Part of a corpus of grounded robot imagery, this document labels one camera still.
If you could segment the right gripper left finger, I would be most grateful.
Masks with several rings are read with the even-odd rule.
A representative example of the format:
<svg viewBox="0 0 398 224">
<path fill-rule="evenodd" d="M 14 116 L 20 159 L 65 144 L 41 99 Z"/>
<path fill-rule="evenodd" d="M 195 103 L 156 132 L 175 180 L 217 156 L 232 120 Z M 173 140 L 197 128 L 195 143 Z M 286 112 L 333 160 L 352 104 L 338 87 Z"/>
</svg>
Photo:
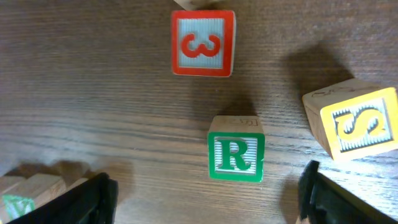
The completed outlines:
<svg viewBox="0 0 398 224">
<path fill-rule="evenodd" d="M 113 224 L 118 182 L 102 172 L 10 224 Z"/>
</svg>

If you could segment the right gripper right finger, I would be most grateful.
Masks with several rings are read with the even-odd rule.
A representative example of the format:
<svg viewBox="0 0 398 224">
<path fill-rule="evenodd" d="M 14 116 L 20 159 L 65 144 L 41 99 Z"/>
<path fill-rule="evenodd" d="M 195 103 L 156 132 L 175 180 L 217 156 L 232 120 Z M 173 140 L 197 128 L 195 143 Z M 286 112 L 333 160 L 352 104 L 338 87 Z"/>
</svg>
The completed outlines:
<svg viewBox="0 0 398 224">
<path fill-rule="evenodd" d="M 310 161 L 298 182 L 298 223 L 397 224 L 336 182 L 319 173 L 318 161 Z"/>
</svg>

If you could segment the green V block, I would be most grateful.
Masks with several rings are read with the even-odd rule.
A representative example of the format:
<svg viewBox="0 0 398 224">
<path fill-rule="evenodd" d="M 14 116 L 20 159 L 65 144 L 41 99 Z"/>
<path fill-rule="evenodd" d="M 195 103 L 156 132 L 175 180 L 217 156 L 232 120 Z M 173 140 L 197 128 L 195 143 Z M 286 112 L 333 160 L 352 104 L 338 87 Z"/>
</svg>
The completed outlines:
<svg viewBox="0 0 398 224">
<path fill-rule="evenodd" d="M 57 198 L 66 190 L 62 177 L 36 174 L 1 195 L 1 223 L 9 223 Z"/>
</svg>

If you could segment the green R block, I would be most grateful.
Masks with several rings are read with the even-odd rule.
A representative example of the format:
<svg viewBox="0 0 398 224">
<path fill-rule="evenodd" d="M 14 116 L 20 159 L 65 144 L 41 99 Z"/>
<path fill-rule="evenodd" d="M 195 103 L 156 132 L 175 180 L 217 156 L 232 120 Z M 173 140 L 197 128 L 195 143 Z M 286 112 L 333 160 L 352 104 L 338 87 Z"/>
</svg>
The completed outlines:
<svg viewBox="0 0 398 224">
<path fill-rule="evenodd" d="M 262 182 L 265 142 L 258 116 L 215 116 L 208 132 L 209 176 L 218 180 Z"/>
</svg>

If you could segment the blue P block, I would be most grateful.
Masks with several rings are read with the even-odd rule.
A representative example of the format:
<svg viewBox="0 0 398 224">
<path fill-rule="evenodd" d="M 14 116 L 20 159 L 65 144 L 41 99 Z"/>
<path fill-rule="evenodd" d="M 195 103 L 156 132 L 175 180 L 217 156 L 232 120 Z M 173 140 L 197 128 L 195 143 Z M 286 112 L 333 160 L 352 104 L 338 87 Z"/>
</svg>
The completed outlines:
<svg viewBox="0 0 398 224">
<path fill-rule="evenodd" d="M 73 184 L 71 184 L 68 188 L 67 191 L 74 189 L 75 187 L 81 185 L 82 183 L 86 182 L 88 179 L 87 178 L 80 178 L 78 179 L 76 182 L 74 182 Z"/>
</svg>

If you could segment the yellow S block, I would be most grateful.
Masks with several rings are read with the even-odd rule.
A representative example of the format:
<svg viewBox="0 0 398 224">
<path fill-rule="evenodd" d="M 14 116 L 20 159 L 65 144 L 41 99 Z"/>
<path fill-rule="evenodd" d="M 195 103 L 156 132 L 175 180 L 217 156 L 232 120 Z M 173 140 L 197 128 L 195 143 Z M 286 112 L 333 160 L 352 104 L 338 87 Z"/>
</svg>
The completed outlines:
<svg viewBox="0 0 398 224">
<path fill-rule="evenodd" d="M 302 97 L 312 134 L 329 156 L 360 159 L 397 149 L 397 92 L 352 78 Z"/>
</svg>

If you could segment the red 3 block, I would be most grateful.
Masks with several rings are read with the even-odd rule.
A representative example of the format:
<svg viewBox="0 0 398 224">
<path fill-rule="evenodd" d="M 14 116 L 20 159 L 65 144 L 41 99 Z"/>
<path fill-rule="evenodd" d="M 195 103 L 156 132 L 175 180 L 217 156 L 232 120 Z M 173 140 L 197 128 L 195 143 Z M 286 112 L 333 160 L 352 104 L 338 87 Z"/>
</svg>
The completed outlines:
<svg viewBox="0 0 398 224">
<path fill-rule="evenodd" d="M 232 10 L 173 11 L 171 63 L 176 75 L 230 77 L 236 15 Z"/>
</svg>

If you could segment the blue block near 3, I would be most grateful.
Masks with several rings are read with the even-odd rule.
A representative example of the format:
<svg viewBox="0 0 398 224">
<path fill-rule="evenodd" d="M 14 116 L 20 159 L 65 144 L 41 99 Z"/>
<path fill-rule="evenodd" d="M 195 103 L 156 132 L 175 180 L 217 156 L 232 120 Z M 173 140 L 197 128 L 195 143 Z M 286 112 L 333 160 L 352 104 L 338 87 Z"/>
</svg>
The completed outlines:
<svg viewBox="0 0 398 224">
<path fill-rule="evenodd" d="M 174 2 L 183 9 L 192 11 L 211 8 L 224 2 L 224 0 L 174 0 Z"/>
</svg>

